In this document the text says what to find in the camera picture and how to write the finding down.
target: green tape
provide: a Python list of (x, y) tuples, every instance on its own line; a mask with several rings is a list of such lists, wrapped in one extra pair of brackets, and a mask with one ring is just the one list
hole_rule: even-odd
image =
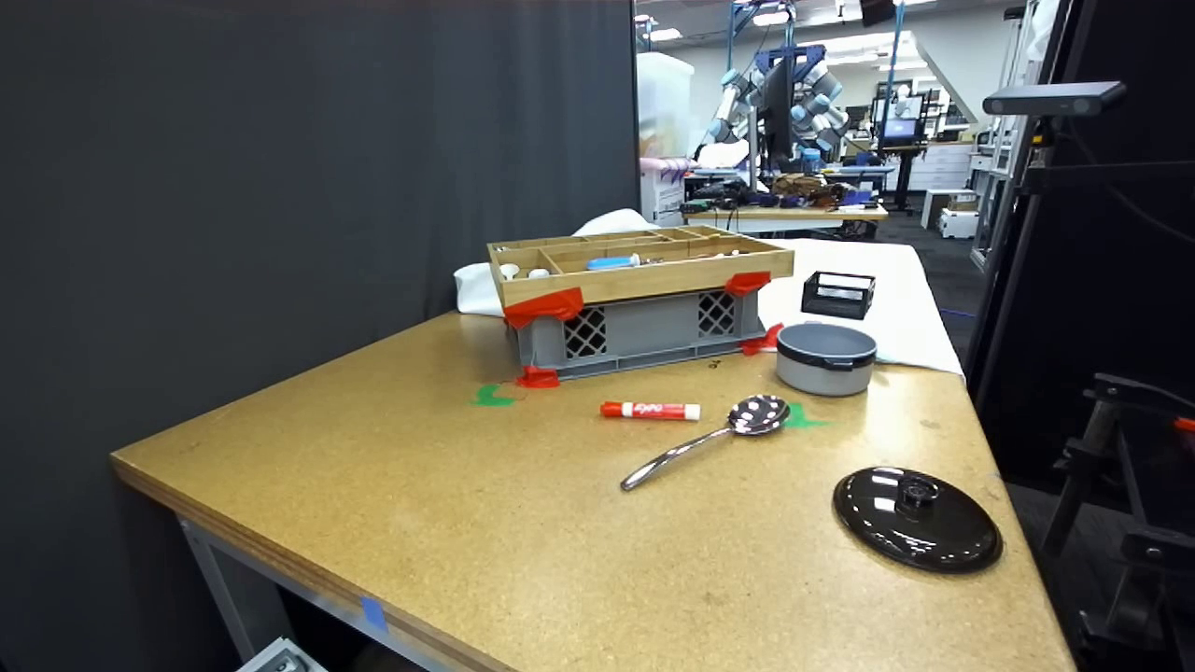
[(504, 397), (495, 383), (479, 390), (479, 408), (513, 408), (514, 397)]
[(787, 419), (784, 419), (784, 426), (790, 426), (790, 429), (806, 429), (806, 426), (821, 426), (821, 422), (816, 422), (816, 419), (811, 419), (804, 404), (787, 404)]

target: black cable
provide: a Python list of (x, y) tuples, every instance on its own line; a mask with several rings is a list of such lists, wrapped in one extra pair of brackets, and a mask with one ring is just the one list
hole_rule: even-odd
[[(1088, 156), (1088, 164), (1103, 164), (1103, 162), (1093, 156), (1093, 148), (1088, 146), (1084, 132), (1070, 126), (1070, 138), (1074, 138), (1079, 153)], [(1109, 188), (1109, 193), (1113, 193), (1126, 212), (1134, 212), (1141, 225), (1151, 225), (1151, 228), (1159, 228), (1160, 234), (1174, 234), (1174, 240), (1195, 245), (1195, 234), (1189, 234), (1179, 225), (1169, 225), (1169, 220), (1146, 212), (1146, 208), (1141, 208), (1130, 193), (1123, 193), (1121, 188)]]

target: wooden table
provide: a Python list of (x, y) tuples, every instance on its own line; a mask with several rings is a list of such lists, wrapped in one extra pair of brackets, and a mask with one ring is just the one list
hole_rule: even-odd
[(757, 233), (846, 233), (871, 240), (879, 225), (890, 220), (890, 208), (707, 208), (688, 212), (688, 225), (723, 228), (738, 234)]
[[(815, 401), (768, 351), (513, 378), (499, 321), (445, 312), (112, 463), (183, 518), (244, 652), (272, 630), (240, 565), (424, 667), (1074, 667), (963, 378), (879, 366), (865, 397)], [(621, 492), (752, 392), (815, 426)], [(688, 401), (707, 422), (607, 422), (600, 401)], [(846, 539), (834, 485), (872, 463), (968, 490), (1003, 556), (922, 576)]]

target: table leg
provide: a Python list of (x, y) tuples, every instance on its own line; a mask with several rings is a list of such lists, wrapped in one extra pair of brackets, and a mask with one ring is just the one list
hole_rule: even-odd
[(895, 173), (895, 212), (906, 212), (911, 156), (916, 156), (916, 153), (899, 153), (899, 173)]
[(266, 650), (272, 640), (292, 640), (286, 609), (269, 579), (244, 566), (229, 553), (213, 545), (206, 531), (179, 518), (192, 556), (220, 609), (220, 621), (229, 626), (229, 640), (240, 652), (240, 660), (251, 660), (256, 650)]
[(844, 220), (839, 234), (844, 234), (844, 240), (872, 240), (872, 225), (865, 225), (865, 220)]

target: small black box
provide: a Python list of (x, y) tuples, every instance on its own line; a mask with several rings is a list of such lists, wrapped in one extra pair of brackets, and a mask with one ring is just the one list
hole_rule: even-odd
[(871, 311), (871, 296), (872, 296), (872, 278), (816, 269), (804, 283), (800, 311), (864, 321)]

